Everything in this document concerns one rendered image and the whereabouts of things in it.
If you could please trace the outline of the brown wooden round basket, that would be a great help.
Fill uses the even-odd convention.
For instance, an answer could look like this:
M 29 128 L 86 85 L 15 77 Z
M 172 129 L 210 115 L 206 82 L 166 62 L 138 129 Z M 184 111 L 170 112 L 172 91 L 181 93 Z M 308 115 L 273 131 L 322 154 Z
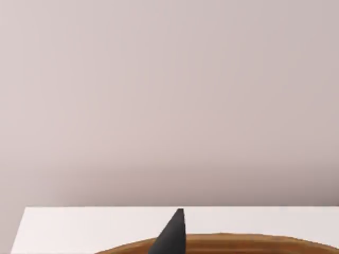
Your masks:
M 95 254 L 148 254 L 154 239 L 126 243 Z M 274 235 L 186 234 L 186 254 L 339 254 L 326 244 Z

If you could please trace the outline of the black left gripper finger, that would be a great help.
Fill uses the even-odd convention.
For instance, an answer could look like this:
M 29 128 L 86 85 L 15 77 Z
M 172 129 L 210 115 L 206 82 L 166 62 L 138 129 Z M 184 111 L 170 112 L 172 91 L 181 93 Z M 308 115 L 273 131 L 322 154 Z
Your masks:
M 178 208 L 148 254 L 186 254 L 186 227 L 183 208 Z

